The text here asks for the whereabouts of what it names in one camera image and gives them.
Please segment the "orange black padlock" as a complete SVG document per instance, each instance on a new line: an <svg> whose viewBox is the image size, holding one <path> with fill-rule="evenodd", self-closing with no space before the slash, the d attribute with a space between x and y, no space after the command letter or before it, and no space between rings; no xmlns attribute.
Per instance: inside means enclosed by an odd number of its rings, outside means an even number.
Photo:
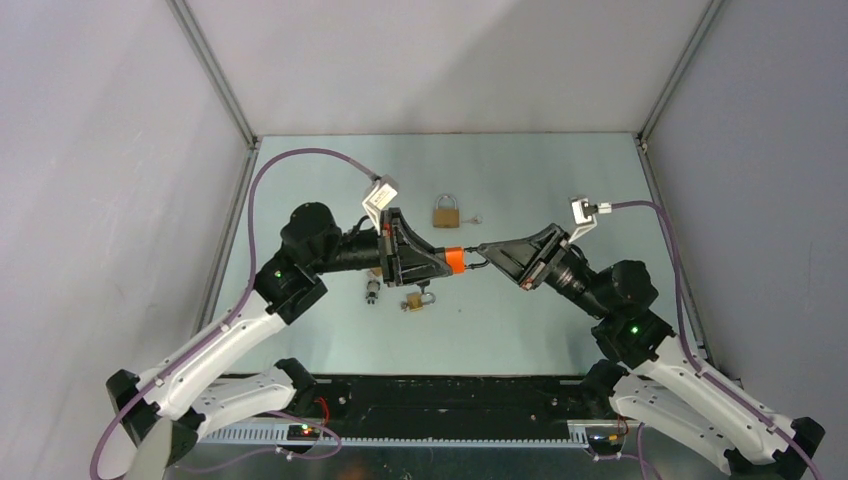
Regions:
<svg viewBox="0 0 848 480"><path fill-rule="evenodd" d="M490 264L488 259L484 259L483 261L476 263L466 262L466 257L468 255L476 254L477 252L477 247L445 247L444 260L450 267L453 274L462 274L468 271L485 268Z"/></svg>

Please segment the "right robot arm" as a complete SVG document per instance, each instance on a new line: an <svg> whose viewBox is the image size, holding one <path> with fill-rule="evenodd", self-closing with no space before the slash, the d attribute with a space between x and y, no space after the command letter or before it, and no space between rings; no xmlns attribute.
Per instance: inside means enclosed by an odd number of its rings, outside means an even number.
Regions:
<svg viewBox="0 0 848 480"><path fill-rule="evenodd" d="M731 479L800 479L814 470L823 427L755 400L686 347L651 311L658 292L643 262L596 272L556 225L476 251L522 289L547 285L597 319L591 334L604 357L581 392L591 416L615 412L644 423Z"/></svg>

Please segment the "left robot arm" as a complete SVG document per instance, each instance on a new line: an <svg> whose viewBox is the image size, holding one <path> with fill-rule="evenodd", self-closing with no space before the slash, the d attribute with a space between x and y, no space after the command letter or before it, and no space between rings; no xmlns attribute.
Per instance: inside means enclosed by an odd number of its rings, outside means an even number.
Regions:
<svg viewBox="0 0 848 480"><path fill-rule="evenodd" d="M315 380L296 359L265 373L215 386L232 364L294 323L327 292L326 273L380 269L386 285L424 285L465 270L461 247L437 248L412 231L391 208L376 227L348 232L318 202L294 210L281 246L262 266L236 305L159 365L137 375L120 370L107 381L119 423L142 446L154 426L172 429L166 463L183 458L200 439L271 411L304 416L316 403Z"/></svg>

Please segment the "large brass padlock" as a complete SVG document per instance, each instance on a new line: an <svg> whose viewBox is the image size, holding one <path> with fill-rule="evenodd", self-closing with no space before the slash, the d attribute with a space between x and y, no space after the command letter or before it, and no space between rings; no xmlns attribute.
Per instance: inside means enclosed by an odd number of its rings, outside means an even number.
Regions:
<svg viewBox="0 0 848 480"><path fill-rule="evenodd" d="M443 194L435 200L432 226L437 229L455 229L461 225L458 201L451 194Z"/></svg>

